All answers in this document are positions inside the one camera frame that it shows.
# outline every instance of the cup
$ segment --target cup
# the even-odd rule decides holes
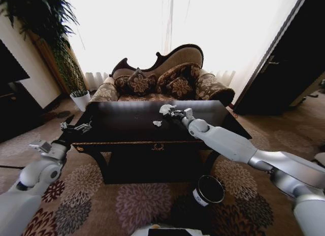
[[[193,190],[193,196],[197,203],[206,207],[209,204],[222,202],[224,189],[215,177],[203,175],[199,178],[197,187]]]

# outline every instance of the patterned cushion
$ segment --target patterned cushion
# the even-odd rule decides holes
[[[195,80],[199,76],[200,69],[200,66],[194,62],[182,63],[171,68],[158,78],[156,92],[168,93],[167,85],[180,76],[185,77],[190,83],[190,85],[194,87]]]
[[[143,96],[150,93],[156,86],[156,76],[155,74],[151,74],[146,77],[142,71],[137,68],[137,70],[129,77],[127,84],[133,94]]]
[[[219,100],[226,107],[234,96],[234,90],[218,82],[213,74],[201,75],[196,82],[196,100]]]
[[[138,100],[165,101],[165,100],[175,100],[175,99],[170,95],[151,93],[145,96],[122,95],[118,101],[124,102],[124,101],[138,101]]]
[[[178,100],[193,97],[193,88],[184,77],[178,77],[166,86],[170,94]]]
[[[129,75],[122,75],[115,79],[115,86],[117,88],[118,93],[120,94],[130,94],[131,90],[127,85],[127,81],[129,79]]]
[[[115,85],[111,83],[103,83],[89,102],[108,102],[116,101],[118,99],[118,92]]]

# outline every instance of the door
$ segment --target door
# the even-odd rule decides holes
[[[305,0],[234,106],[239,114],[281,114],[325,71],[325,0]]]

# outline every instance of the paper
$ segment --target paper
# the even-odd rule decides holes
[[[160,127],[160,126],[161,126],[161,122],[162,122],[162,121],[153,121],[152,123],[153,123],[154,125],[156,125],[157,127]]]

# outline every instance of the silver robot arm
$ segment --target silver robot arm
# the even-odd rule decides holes
[[[0,235],[21,235],[35,212],[38,210],[42,196],[51,183],[61,174],[67,152],[70,150],[71,134],[83,134],[91,129],[90,123],[79,126],[61,123],[63,131],[59,140],[52,144],[35,141],[30,144],[41,153],[41,159],[27,165],[20,173],[19,179],[4,194],[0,195]]]
[[[195,119],[192,109],[171,111],[163,105],[163,115],[179,117],[189,133],[225,156],[249,164],[262,171],[271,171],[272,183],[285,194],[295,198],[294,215],[305,235],[319,236],[325,232],[325,169],[287,152],[257,149],[248,139],[222,127]]]

